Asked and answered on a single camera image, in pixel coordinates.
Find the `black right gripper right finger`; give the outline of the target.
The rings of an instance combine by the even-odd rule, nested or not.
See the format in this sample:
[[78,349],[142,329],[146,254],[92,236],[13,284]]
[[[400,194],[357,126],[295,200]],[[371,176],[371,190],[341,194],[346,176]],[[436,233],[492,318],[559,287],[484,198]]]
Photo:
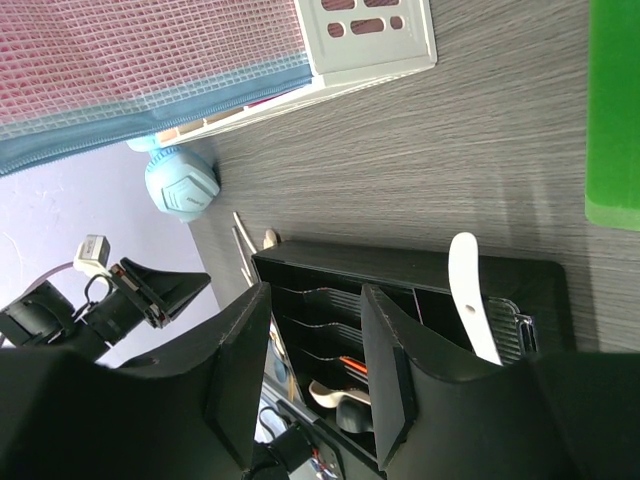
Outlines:
[[362,289],[379,468],[390,479],[635,479],[639,358],[535,355],[498,366]]

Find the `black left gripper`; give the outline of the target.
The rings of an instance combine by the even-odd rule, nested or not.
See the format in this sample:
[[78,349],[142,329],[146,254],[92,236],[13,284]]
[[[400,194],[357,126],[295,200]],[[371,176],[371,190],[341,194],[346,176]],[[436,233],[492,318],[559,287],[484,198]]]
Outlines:
[[1,336],[15,347],[107,350],[139,324],[165,328],[204,290],[203,272],[155,270],[123,258],[118,275],[94,275],[73,304],[44,281],[1,309]]

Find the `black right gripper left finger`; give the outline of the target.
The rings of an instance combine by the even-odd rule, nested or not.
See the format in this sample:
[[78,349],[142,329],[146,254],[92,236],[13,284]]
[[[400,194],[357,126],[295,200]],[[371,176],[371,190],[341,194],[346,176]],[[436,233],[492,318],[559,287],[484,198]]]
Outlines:
[[112,369],[67,348],[1,353],[5,479],[239,479],[253,460],[271,316],[259,283]]

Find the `light blue headphones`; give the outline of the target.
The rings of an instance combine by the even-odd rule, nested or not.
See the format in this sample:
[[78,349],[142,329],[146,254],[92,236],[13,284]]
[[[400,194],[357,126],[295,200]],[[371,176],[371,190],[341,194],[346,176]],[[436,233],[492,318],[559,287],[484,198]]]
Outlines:
[[213,164],[182,145],[161,147],[155,135],[126,141],[128,147],[147,153],[145,185],[155,206],[182,223],[199,218],[220,193]]

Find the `small white ceramic spoon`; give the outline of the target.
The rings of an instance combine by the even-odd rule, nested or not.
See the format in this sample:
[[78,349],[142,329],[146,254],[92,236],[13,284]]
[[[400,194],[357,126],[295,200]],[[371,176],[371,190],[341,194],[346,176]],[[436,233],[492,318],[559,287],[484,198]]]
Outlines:
[[317,404],[327,409],[336,409],[344,399],[354,400],[371,406],[369,394],[358,389],[334,390],[313,380],[308,386],[308,392]]

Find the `black cutlery tray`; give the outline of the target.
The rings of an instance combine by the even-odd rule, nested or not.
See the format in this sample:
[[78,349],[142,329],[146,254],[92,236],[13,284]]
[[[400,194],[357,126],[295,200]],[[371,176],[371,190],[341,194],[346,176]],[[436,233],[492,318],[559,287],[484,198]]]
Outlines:
[[465,331],[443,253],[287,242],[252,259],[316,433],[347,479],[576,479],[532,367],[574,342],[563,268],[482,257],[496,348]]

